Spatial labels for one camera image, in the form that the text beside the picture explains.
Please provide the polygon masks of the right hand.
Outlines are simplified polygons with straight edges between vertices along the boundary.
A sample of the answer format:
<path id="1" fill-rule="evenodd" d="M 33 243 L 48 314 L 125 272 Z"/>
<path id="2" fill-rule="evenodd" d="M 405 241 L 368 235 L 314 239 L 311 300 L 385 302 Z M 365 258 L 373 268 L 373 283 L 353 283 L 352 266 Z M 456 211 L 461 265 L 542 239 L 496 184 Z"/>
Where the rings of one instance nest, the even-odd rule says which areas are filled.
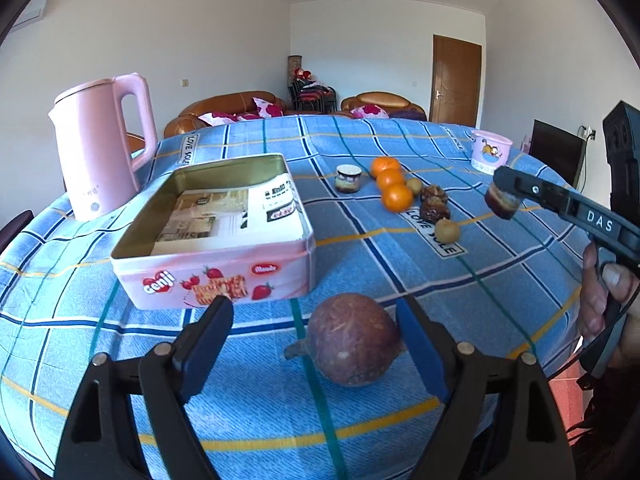
<path id="1" fill-rule="evenodd" d="M 607 264 L 600 282 L 597 272 L 597 248 L 590 243 L 582 254 L 582 291 L 579 301 L 578 328 L 585 341 L 592 341 L 605 328 L 604 311 L 608 296 L 622 306 L 639 290 L 639 278 L 634 272 L 617 263 Z M 610 367 L 637 365 L 640 356 L 639 297 L 627 311 L 627 319 L 620 342 L 612 354 Z"/>

